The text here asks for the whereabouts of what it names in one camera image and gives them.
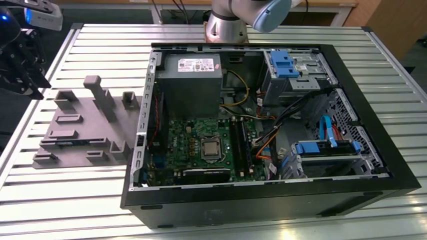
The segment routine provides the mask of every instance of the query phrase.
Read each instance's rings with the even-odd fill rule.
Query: motherboard
[[[229,119],[169,121],[167,155],[152,157],[152,167],[156,169],[155,179],[159,185],[177,184],[176,179],[184,174],[183,171],[187,171],[188,174],[200,169],[204,171],[212,169],[219,173],[220,171],[227,172],[229,176],[227,182],[265,179],[263,164],[252,164],[247,171],[235,169],[237,166],[233,148],[237,147],[231,136],[231,124]],[[251,139],[257,137],[255,122],[248,119],[243,120],[241,124],[245,141],[251,142]]]

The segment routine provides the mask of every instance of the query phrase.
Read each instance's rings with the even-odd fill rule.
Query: floor
[[[23,10],[13,9],[12,12],[17,18],[21,27],[25,27]],[[180,13],[163,11],[164,24],[184,24],[184,16]],[[85,10],[85,9],[65,9],[63,11],[64,22],[61,31],[51,31],[41,29],[41,39],[45,51],[47,63],[44,69],[49,68],[57,50],[65,39],[72,23],[88,24],[152,24],[151,12],[148,10]],[[191,24],[203,24],[203,11],[188,11]],[[420,87],[427,91],[427,47],[423,47],[418,42],[402,60],[404,67],[415,67],[411,75]],[[11,135],[19,124],[21,116],[29,104],[29,99],[25,96],[12,94],[0,89],[0,152],[8,144]]]

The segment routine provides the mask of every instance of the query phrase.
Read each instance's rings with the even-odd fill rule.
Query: slotted aluminum surface
[[[251,28],[251,43],[334,44],[422,189],[388,198],[334,218],[295,219],[151,230],[121,210],[125,166],[36,170],[31,167],[39,141],[48,129],[60,89],[83,88],[85,75],[100,75],[113,96],[143,92],[151,43],[203,42],[200,25],[85,24],[72,30],[48,78],[45,100],[31,103],[17,132],[1,156],[0,236],[5,239],[129,238],[159,239],[402,239],[427,233],[427,106],[426,94],[402,72],[375,35],[360,28],[289,27],[260,34]]]

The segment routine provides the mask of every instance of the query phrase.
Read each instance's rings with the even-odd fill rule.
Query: ram slot
[[[237,177],[252,173],[251,146],[243,119],[229,120],[229,142],[232,149],[233,170]]]

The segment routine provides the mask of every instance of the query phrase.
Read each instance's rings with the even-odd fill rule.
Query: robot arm
[[[39,88],[49,88],[41,64],[43,45],[35,29],[21,29],[11,11],[1,6],[24,7],[25,21],[37,27],[61,30],[63,15],[47,0],[0,0],[0,88],[43,99]]]
[[[247,24],[261,33],[271,32],[300,0],[212,0],[205,36],[212,43],[241,43]]]

